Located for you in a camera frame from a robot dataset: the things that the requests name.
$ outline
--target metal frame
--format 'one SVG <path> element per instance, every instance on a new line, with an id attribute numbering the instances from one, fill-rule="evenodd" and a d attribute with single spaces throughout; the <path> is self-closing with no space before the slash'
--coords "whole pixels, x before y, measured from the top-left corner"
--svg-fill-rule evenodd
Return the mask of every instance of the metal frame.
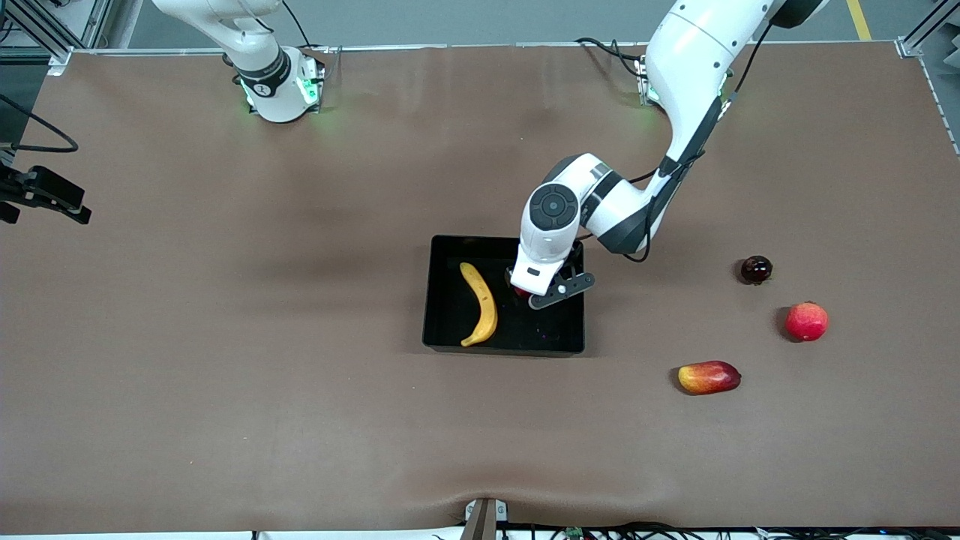
<path id="1" fill-rule="evenodd" d="M 37 47 L 5 48 L 4 59 L 50 58 L 51 75 L 59 75 L 74 49 L 91 49 L 103 32 L 106 14 L 114 0 L 93 0 L 93 8 L 81 36 L 74 34 L 38 0 L 9 0 L 9 17 Z"/>
<path id="2" fill-rule="evenodd" d="M 941 0 L 940 4 L 928 13 L 909 34 L 897 38 L 897 52 L 901 58 L 916 58 L 924 51 L 924 41 L 938 28 L 944 25 L 948 17 L 960 8 L 960 0 Z"/>

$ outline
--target yellow banana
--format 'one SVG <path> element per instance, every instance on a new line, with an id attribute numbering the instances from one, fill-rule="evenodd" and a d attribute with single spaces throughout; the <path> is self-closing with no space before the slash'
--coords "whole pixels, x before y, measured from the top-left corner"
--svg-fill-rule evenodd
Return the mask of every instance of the yellow banana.
<path id="1" fill-rule="evenodd" d="M 493 302 L 493 295 L 487 282 L 483 281 L 483 276 L 477 272 L 475 266 L 469 262 L 461 262 L 460 273 L 464 275 L 464 280 L 467 280 L 467 284 L 477 297 L 477 302 L 480 303 L 480 320 L 477 321 L 476 328 L 467 339 L 460 342 L 464 347 L 469 347 L 487 341 L 496 331 L 496 304 Z"/>

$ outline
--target brown cloth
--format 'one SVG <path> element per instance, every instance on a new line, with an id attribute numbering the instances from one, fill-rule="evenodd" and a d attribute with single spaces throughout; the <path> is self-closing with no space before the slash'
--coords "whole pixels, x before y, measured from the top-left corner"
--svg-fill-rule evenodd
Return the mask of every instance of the brown cloth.
<path id="1" fill-rule="evenodd" d="M 325 60 L 291 125 L 217 57 L 46 81 L 81 151 L 18 166 L 93 219 L 0 228 L 0 531 L 422 528 L 478 496 L 515 522 L 960 524 L 960 164 L 893 44 L 765 46 L 650 259 L 588 243 L 562 360 L 424 348 L 430 238 L 516 235 L 572 154 L 647 172 L 663 113 L 595 49 Z M 760 287 L 733 276 L 754 254 Z M 792 343 L 807 300 L 832 326 Z M 674 387 L 715 358 L 737 390 Z"/>

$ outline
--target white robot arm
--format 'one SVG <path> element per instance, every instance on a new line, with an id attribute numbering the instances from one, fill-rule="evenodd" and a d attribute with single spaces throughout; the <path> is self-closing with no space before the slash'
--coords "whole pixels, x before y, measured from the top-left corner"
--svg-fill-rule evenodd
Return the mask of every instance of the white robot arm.
<path id="1" fill-rule="evenodd" d="M 527 200 L 511 284 L 542 308 L 583 292 L 594 281 L 556 276 L 580 226 L 608 251 L 648 249 L 667 206 L 724 109 L 727 69 L 765 19 L 792 28 L 828 0 L 678 0 L 646 52 L 649 87 L 667 113 L 673 137 L 645 189 L 592 154 L 560 161 Z"/>
<path id="2" fill-rule="evenodd" d="M 271 122 L 290 122 L 320 105 L 323 66 L 294 47 L 281 47 L 259 17 L 280 0 L 154 0 L 164 13 L 213 39 L 240 75 L 251 106 Z"/>

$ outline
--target red apple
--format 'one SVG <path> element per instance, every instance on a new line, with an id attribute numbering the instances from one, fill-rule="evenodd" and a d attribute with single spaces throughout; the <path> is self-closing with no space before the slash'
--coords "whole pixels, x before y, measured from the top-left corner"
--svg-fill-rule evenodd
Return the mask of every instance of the red apple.
<path id="1" fill-rule="evenodd" d="M 822 307 L 804 302 L 790 308 L 785 326 L 790 335 L 801 341 L 816 341 L 827 333 L 830 318 Z"/>

